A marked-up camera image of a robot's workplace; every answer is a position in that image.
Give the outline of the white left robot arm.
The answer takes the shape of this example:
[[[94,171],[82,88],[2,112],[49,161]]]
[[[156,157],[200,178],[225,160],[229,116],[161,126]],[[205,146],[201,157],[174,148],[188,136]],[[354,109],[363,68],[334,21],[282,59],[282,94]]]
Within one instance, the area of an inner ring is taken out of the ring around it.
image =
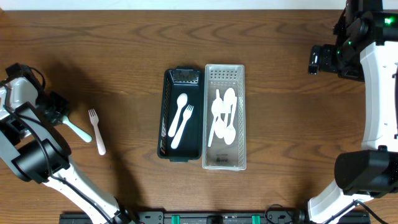
[[[1,82],[1,159],[25,182],[57,190],[93,223],[131,223],[111,194],[96,186],[75,164],[66,140],[40,107],[42,85],[34,78]]]

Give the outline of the cream plastic fork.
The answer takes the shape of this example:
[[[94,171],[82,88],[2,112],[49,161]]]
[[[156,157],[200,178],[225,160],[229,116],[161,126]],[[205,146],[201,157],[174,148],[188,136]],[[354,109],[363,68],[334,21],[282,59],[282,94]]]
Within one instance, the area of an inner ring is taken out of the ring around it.
[[[182,120],[182,123],[181,123],[181,125],[180,125],[180,127],[179,127],[177,133],[175,134],[175,136],[174,136],[174,138],[173,138],[173,141],[172,141],[172,143],[171,143],[171,145],[170,145],[170,147],[171,147],[172,149],[178,148],[178,145],[179,145],[179,143],[180,143],[180,141],[181,141],[181,138],[182,138],[183,131],[184,131],[184,129],[185,129],[185,125],[186,125],[187,121],[190,119],[190,117],[191,117],[191,115],[192,115],[192,113],[193,113],[193,109],[194,109],[194,106],[192,106],[192,105],[188,105],[188,106],[185,108],[185,110],[184,110],[184,112],[183,112],[183,120]]]

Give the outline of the white plastic spoon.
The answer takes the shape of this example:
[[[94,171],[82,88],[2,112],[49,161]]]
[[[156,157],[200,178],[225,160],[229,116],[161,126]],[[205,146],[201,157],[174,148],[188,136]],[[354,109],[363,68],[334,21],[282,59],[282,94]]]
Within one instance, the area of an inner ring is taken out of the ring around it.
[[[224,110],[223,100],[220,97],[219,89],[216,90],[216,102],[217,102],[217,111],[218,116],[215,123],[215,134],[218,138],[222,139],[224,137],[224,129],[225,129],[225,122],[221,118],[221,114]]]
[[[231,109],[231,121],[229,125],[226,127],[225,133],[224,133],[224,141],[227,145],[230,145],[233,143],[235,136],[236,136],[236,130],[234,128],[234,117],[236,113],[236,104],[237,104],[237,97],[235,96],[233,98],[233,104],[232,104],[232,109]]]
[[[224,123],[228,123],[228,116],[231,112],[231,107],[233,105],[235,98],[235,92],[233,88],[228,88],[225,93],[224,93],[224,99],[223,99],[223,109],[224,109]]]
[[[213,122],[211,124],[211,129],[210,129],[210,134],[209,134],[209,139],[208,139],[208,147],[210,147],[212,144],[213,136],[214,136],[214,132],[215,132],[215,123],[216,123],[217,117],[221,113],[222,107],[223,107],[223,100],[219,96],[217,96],[211,106]]]

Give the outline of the pale green plastic fork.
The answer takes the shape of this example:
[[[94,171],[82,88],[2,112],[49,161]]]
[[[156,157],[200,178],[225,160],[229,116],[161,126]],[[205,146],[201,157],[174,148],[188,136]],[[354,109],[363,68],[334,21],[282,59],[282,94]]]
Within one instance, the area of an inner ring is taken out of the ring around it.
[[[62,116],[61,121],[63,124],[66,124],[72,131],[75,132],[76,135],[78,135],[84,142],[91,142],[92,137],[86,133],[84,130],[73,124],[68,116]]]

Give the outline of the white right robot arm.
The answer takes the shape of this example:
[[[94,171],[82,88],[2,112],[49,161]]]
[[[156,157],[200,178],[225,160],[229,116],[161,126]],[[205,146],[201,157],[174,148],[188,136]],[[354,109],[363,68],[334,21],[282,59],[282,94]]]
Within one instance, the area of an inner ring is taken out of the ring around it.
[[[333,33],[334,45],[313,46],[308,73],[364,82],[365,130],[361,149],[340,154],[332,183],[308,201],[313,223],[338,223],[354,207],[397,193],[397,14],[347,6]]]

